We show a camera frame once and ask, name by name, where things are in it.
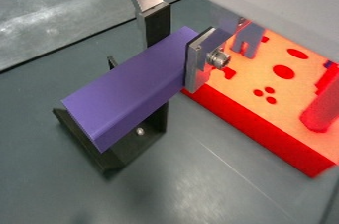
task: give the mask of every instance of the metal bar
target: metal bar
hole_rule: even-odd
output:
[[[164,38],[62,100],[100,152],[181,90],[188,27]]]

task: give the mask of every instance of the screw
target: screw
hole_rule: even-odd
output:
[[[144,130],[142,130],[141,127],[137,127],[136,130],[134,130],[134,132],[136,132],[136,134],[137,134],[138,136],[142,136],[142,135],[144,135]]]
[[[216,69],[221,70],[227,67],[231,61],[231,55],[225,54],[221,51],[221,48],[216,48],[206,58],[206,63],[213,66]]]

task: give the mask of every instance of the black metal bracket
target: black metal bracket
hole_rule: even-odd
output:
[[[108,65],[110,69],[117,66],[112,56],[108,57]],[[53,109],[53,114],[70,131],[77,144],[102,174],[125,167],[165,133],[166,113],[168,103],[144,119],[104,153],[100,153],[68,110]]]

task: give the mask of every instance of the purple block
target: purple block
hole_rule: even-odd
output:
[[[185,45],[196,35],[181,28],[62,100],[100,152],[182,89]]]

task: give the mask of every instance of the hole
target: hole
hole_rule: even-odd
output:
[[[287,52],[300,59],[308,59],[308,55],[296,49],[287,49]]]
[[[283,79],[292,79],[293,76],[295,76],[295,73],[292,71],[291,68],[288,68],[287,66],[284,65],[276,65],[273,68],[272,68],[272,72],[275,73],[275,75]]]
[[[268,40],[269,40],[269,38],[268,38],[267,36],[261,36],[260,41],[261,41],[263,43],[265,43]]]
[[[272,97],[267,97],[265,101],[267,101],[268,104],[275,104],[276,103],[276,100]]]
[[[260,90],[255,90],[253,91],[253,95],[257,96],[257,97],[261,97],[263,96],[263,92]]]
[[[231,80],[237,74],[237,72],[228,67],[224,68],[223,71],[225,73],[225,79],[228,79],[228,80]]]
[[[273,89],[271,87],[265,87],[264,88],[264,92],[265,93],[273,93],[275,91],[273,91]]]

